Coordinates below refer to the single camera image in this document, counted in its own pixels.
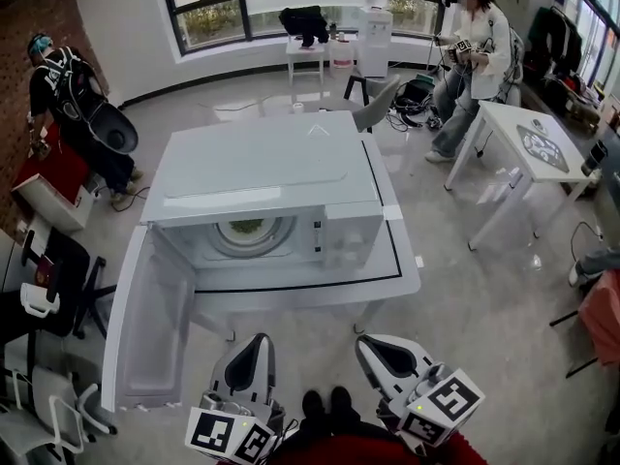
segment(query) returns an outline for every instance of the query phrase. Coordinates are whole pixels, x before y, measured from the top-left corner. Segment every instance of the white shirt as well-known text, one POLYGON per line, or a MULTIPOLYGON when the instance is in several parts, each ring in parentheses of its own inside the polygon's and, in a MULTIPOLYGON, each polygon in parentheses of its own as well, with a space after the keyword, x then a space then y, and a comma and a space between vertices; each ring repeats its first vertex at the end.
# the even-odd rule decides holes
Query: white shirt
POLYGON ((490 4, 489 9, 478 9, 472 19, 471 13, 461 12, 461 27, 454 33, 461 40, 469 40, 472 47, 486 44, 488 65, 478 65, 472 73, 472 98, 491 99, 497 96, 511 66, 511 27, 500 9, 490 4))

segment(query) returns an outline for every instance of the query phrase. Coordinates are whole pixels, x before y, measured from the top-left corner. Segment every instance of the green food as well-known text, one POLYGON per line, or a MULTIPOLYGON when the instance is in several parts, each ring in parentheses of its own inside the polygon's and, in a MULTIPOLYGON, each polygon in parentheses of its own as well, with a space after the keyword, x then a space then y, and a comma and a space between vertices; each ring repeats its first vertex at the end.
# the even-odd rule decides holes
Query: green food
POLYGON ((251 234, 255 230, 257 230, 261 226, 262 223, 263 223, 263 219, 252 219, 249 221, 234 221, 234 222, 231 222, 231 227, 233 231, 237 231, 238 233, 251 234))

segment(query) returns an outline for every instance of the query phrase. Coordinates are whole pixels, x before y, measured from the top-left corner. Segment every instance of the door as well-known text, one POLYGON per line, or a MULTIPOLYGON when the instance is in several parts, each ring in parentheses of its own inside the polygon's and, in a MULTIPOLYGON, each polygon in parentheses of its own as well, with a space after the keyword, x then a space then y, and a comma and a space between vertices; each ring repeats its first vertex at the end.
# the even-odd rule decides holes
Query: door
POLYGON ((194 281, 194 269, 160 231, 136 227, 109 318, 102 383, 106 410, 180 401, 194 281))

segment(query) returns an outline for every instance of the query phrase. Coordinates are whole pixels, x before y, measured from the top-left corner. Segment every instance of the person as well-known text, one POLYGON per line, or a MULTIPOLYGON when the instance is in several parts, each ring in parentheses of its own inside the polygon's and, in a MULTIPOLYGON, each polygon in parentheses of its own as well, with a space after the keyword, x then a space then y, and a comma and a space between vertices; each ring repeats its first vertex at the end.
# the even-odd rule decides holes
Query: person
POLYGON ((427 449, 428 461, 420 461, 405 444, 383 427, 361 421, 351 395, 335 387, 330 413, 321 396, 308 391, 302 400, 305 419, 299 430, 267 459, 268 465, 402 464, 485 465, 460 434, 454 434, 436 449, 427 449))
MULTIPOLYGON (((49 110, 60 127, 61 139, 76 151, 90 169, 106 181, 112 193, 112 202, 120 202, 127 195, 134 194, 136 192, 134 182, 142 177, 142 172, 136 169, 133 159, 128 155, 116 153, 96 141, 83 122, 72 120, 60 108, 56 95, 58 73, 45 67, 45 64, 53 62, 63 67, 71 54, 86 62, 79 50, 72 46, 54 48, 49 36, 37 34, 28 43, 27 53, 35 67, 35 72, 30 78, 30 111, 34 117, 33 140, 41 137, 46 112, 49 110)), ((96 79, 92 77, 89 83, 96 94, 104 96, 96 79)))
POLYGON ((446 46, 468 40, 473 49, 457 54, 457 62, 433 92, 443 123, 432 150, 424 156, 433 164, 454 159, 478 113, 479 100, 501 96, 512 63, 511 28, 495 0, 457 1, 462 8, 460 29, 453 37, 437 37, 436 42, 446 46))
POLYGON ((620 247, 588 253, 574 263, 569 272, 569 284, 576 288, 614 268, 620 269, 620 247))

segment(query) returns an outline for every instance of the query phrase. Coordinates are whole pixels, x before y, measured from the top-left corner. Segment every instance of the red tablecloth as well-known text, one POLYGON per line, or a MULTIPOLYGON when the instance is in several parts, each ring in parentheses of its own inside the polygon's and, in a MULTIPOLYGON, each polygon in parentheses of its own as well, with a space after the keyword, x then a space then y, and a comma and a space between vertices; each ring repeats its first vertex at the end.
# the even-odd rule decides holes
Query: red tablecloth
POLYGON ((13 189, 39 174, 70 203, 75 203, 79 187, 88 177, 88 166, 73 148, 60 139, 60 130, 55 122, 47 130, 46 142, 51 148, 49 155, 44 160, 39 160, 36 156, 26 160, 13 189))
POLYGON ((608 270, 579 307, 602 364, 620 362, 620 270, 608 270))

